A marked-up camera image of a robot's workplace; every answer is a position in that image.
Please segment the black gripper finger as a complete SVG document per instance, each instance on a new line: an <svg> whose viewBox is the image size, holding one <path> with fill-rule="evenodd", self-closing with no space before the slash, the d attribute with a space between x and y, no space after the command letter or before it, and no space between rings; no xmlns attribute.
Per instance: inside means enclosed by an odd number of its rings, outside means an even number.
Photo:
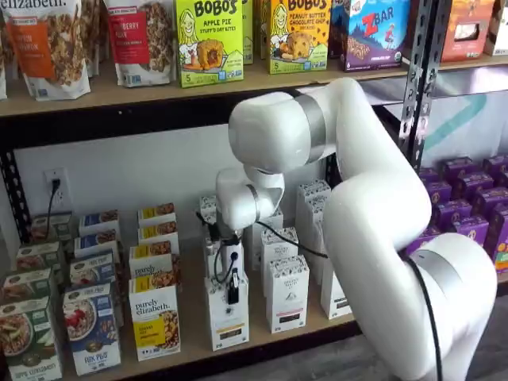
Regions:
<svg viewBox="0 0 508 381"><path fill-rule="evenodd" d="M240 287L240 276L238 275L238 270L234 267L229 275L229 279L227 282L227 303L229 305L234 305L239 302L239 287Z"/></svg>

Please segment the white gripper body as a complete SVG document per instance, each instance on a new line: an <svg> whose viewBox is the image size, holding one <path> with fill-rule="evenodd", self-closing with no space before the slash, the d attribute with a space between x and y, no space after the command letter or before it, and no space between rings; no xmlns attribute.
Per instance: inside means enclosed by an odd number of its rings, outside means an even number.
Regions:
<svg viewBox="0 0 508 381"><path fill-rule="evenodd" d="M215 278L229 279L236 272L244 274L244 253L241 238L234 234L228 239L220 239L215 254Z"/></svg>

